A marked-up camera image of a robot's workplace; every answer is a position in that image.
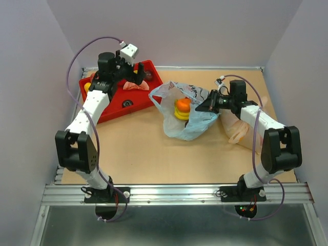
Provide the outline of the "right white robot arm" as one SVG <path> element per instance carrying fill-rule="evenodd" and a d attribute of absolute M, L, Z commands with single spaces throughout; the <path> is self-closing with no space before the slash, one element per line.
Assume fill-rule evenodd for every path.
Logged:
<path fill-rule="evenodd" d="M 253 165 L 252 171 L 242 175 L 235 186 L 220 189 L 223 202 L 249 201 L 259 198 L 265 201 L 263 185 L 276 175 L 288 172 L 302 165 L 300 133 L 295 126 L 285 126 L 263 112 L 259 104 L 248 100 L 247 81 L 237 78 L 230 82 L 230 90 L 224 95 L 221 77 L 216 80 L 218 89 L 212 90 L 207 99 L 196 110 L 217 113 L 230 110 L 238 119 L 249 124 L 254 134 L 262 139 L 260 164 Z"/>

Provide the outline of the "orange mango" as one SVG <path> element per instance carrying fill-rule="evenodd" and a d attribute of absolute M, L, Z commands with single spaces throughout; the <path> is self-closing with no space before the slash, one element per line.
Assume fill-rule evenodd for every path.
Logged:
<path fill-rule="evenodd" d="M 175 107 L 180 112 L 189 112 L 190 104 L 191 104 L 191 100 L 189 98 L 177 99 L 175 101 Z"/>

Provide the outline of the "light blue plastic bag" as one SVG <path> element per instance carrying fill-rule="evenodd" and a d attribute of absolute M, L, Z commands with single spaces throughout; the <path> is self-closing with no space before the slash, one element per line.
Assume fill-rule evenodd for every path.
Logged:
<path fill-rule="evenodd" d="M 196 111 L 209 96 L 202 87 L 170 81 L 153 89 L 149 98 L 163 115 L 166 136 L 180 140 L 194 140 L 218 118 L 217 113 Z"/>

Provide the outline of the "yellow banana bunch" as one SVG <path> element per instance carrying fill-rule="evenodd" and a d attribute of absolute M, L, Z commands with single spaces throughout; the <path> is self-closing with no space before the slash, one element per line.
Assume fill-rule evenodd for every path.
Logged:
<path fill-rule="evenodd" d="M 178 108 L 174 109 L 174 116 L 179 120 L 188 121 L 190 112 L 181 112 Z"/>

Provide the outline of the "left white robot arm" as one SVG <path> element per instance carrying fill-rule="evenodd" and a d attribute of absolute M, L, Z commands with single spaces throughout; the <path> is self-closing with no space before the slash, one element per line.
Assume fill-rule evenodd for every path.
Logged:
<path fill-rule="evenodd" d="M 80 175 L 89 185 L 82 191 L 88 199 L 110 201 L 117 193 L 112 178 L 99 167 L 99 142 L 92 141 L 96 124 L 110 104 L 120 81 L 126 80 L 140 85 L 146 74 L 142 63 L 134 70 L 138 48 L 133 45 L 98 56 L 98 70 L 95 72 L 86 100 L 79 104 L 80 111 L 64 131 L 55 134 L 59 165 Z"/>

